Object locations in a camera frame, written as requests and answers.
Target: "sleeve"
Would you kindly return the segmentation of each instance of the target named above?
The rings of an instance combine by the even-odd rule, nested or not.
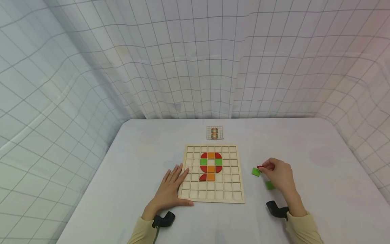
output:
[[[294,244],[323,244],[313,216],[294,217],[287,212],[286,230]]]
[[[153,228],[152,224],[153,220],[145,221],[139,217],[127,244],[153,244],[157,228]]]

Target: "left hand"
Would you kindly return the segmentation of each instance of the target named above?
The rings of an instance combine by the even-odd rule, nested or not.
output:
[[[155,215],[164,209],[172,208],[175,206],[193,206],[193,201],[186,199],[179,199],[177,197],[177,189],[180,184],[184,181],[184,178],[189,172],[189,169],[186,169],[183,174],[180,175],[180,172],[183,168],[183,164],[179,166],[176,165],[172,170],[168,169],[161,185],[158,188],[156,195],[145,207],[144,213],[141,218],[143,220],[149,221],[153,220]]]

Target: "grid backdrop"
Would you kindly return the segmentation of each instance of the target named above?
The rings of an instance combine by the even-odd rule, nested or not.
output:
[[[323,117],[390,203],[389,0],[0,0],[0,243],[55,243],[128,119]]]

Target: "green square tile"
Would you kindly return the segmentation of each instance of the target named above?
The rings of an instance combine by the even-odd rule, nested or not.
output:
[[[266,182],[266,187],[267,187],[267,190],[273,190],[275,189],[275,187],[272,185],[272,183],[270,181],[267,181]]]
[[[207,159],[200,159],[200,165],[207,165]]]
[[[255,176],[259,177],[260,176],[260,171],[257,168],[253,168],[252,169],[252,175],[255,175]]]
[[[222,165],[222,159],[215,159],[215,165]]]

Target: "white tablecloth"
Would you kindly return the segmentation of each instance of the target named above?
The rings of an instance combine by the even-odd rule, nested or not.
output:
[[[223,126],[224,139],[206,140],[207,126]],[[182,162],[185,144],[238,145],[246,203],[173,208],[176,219],[156,243],[288,243],[284,220],[266,208],[285,201],[251,175],[269,157],[291,164],[325,243],[390,243],[390,207],[332,124],[288,118],[124,123],[58,244],[127,243],[167,169]]]

